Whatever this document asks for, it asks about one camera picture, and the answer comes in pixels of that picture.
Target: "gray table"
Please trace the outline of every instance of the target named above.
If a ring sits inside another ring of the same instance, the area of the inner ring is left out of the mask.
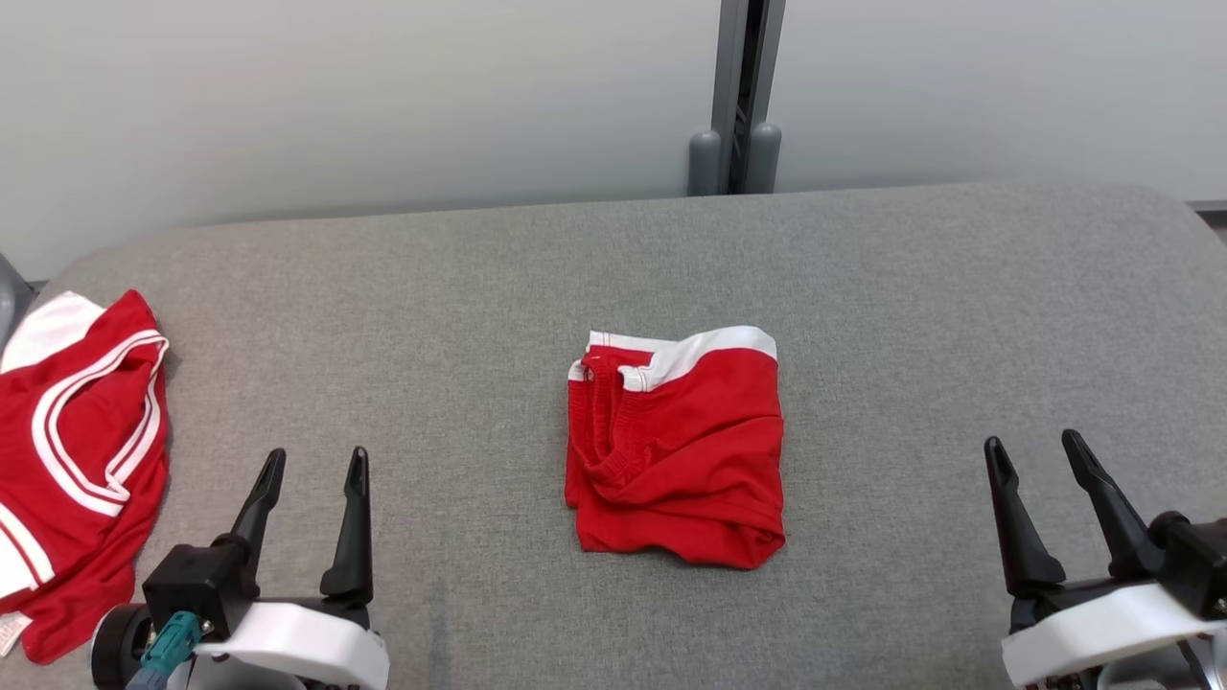
[[[172,343],[172,484],[139,564],[290,463],[265,592],[310,594],[353,444],[393,688],[1006,686],[980,447],[1000,435],[1071,577],[1106,572],[1060,449],[1139,512],[1227,513],[1227,248],[1135,188],[956,185],[169,232],[45,295],[145,293]],[[755,572],[580,552],[562,501],[589,328],[777,339],[788,545]],[[86,688],[85,652],[0,662]]]

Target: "white wall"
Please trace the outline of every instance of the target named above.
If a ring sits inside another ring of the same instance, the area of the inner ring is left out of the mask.
[[[777,190],[1059,178],[1227,199],[1222,0],[789,0]]]
[[[707,0],[0,5],[0,253],[27,279],[248,219],[685,193]]]

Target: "gray partition leg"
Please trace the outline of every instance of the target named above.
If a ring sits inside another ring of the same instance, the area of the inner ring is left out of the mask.
[[[775,190],[775,165],[779,162],[782,138],[783,133],[771,123],[762,123],[750,131],[744,193],[771,194]]]
[[[691,138],[690,169],[686,173],[687,196],[712,196],[720,193],[720,135],[714,130]]]
[[[0,254],[0,350],[9,343],[33,298],[34,291]]]

